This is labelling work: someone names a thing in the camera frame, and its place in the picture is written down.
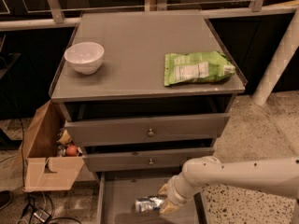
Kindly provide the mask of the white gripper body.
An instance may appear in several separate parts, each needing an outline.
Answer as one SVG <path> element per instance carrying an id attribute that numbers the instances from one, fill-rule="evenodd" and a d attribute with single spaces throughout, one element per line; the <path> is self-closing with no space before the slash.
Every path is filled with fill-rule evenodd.
<path id="1" fill-rule="evenodd" d="M 190 184 L 182 175 L 174 175 L 167 182 L 167 199 L 174 205 L 183 206 L 200 191 L 199 187 Z"/>

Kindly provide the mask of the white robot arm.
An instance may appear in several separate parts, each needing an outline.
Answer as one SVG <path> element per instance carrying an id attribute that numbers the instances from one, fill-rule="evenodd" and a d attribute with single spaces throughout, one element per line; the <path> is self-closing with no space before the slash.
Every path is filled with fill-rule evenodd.
<path id="1" fill-rule="evenodd" d="M 299 157 L 220 162 L 214 156 L 186 161 L 178 175 L 159 190 L 165 195 L 161 214 L 173 213 L 186 205 L 204 187 L 226 185 L 257 190 L 296 200 L 292 224 L 299 222 Z"/>

